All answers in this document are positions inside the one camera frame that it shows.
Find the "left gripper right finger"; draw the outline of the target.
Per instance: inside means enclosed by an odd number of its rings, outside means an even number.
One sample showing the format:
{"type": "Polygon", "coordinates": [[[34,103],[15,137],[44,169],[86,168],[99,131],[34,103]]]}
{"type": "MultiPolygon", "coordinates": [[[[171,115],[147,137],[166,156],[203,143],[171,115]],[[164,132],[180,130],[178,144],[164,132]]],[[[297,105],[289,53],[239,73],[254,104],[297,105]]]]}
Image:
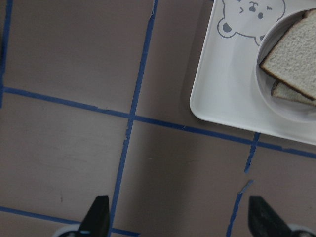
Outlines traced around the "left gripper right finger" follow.
{"type": "Polygon", "coordinates": [[[291,229],[261,196],[250,196],[248,227],[253,237],[290,237],[291,229]]]}

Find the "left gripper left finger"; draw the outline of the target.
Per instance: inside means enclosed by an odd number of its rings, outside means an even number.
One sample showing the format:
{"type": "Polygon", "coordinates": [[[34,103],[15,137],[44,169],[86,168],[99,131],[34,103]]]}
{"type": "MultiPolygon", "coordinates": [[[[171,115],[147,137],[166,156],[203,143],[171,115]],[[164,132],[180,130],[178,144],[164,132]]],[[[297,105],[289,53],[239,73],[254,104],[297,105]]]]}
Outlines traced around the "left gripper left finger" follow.
{"type": "Polygon", "coordinates": [[[79,227],[80,237],[106,237],[110,229],[107,195],[97,196],[79,227]]]}

